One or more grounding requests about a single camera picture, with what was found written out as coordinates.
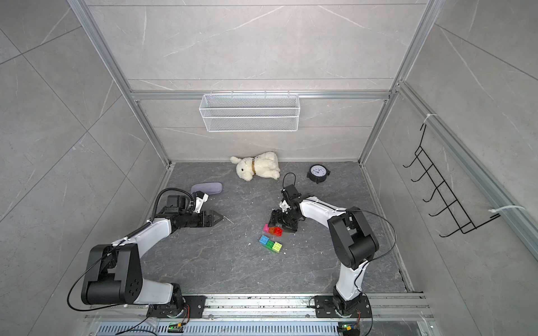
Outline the blue lego brick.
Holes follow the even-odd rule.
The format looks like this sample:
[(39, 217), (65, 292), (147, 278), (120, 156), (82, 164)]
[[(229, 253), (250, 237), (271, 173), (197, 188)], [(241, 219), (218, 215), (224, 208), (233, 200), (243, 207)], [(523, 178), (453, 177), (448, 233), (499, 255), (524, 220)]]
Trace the blue lego brick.
[(259, 242), (262, 244), (262, 245), (266, 245), (267, 242), (269, 241), (269, 238), (267, 238), (265, 235), (262, 235)]

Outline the lime lego brick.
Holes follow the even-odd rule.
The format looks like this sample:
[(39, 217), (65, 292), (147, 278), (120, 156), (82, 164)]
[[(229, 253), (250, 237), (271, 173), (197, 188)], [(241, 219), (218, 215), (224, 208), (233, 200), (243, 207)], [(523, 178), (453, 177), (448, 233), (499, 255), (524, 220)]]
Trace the lime lego brick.
[(282, 248), (282, 245), (281, 245), (280, 243), (278, 243), (278, 242), (274, 242), (271, 249), (272, 249), (274, 252), (280, 253), (281, 248)]

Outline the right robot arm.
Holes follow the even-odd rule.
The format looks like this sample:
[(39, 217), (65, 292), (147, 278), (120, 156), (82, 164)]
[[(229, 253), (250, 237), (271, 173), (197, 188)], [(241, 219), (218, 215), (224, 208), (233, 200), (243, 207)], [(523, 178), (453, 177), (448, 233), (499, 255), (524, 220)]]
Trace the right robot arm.
[(378, 240), (363, 211), (323, 202), (313, 195), (302, 195), (294, 185), (281, 190), (282, 200), (270, 217), (270, 226), (296, 232), (300, 220), (312, 219), (328, 228), (333, 249), (340, 261), (338, 281), (329, 296), (316, 296), (316, 315), (343, 318), (372, 316), (371, 305), (361, 288), (370, 262), (379, 249)]

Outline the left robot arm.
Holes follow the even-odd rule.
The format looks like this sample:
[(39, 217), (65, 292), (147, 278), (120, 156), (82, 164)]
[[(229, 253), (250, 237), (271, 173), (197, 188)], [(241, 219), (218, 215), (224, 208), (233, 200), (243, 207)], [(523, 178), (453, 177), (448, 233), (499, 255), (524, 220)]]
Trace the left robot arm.
[(224, 216), (216, 211), (156, 214), (141, 228), (110, 244), (94, 246), (87, 270), (78, 278), (81, 301), (92, 310), (120, 305), (147, 305), (147, 316), (175, 318), (187, 311), (179, 284), (145, 279), (141, 257), (181, 228), (211, 228)]

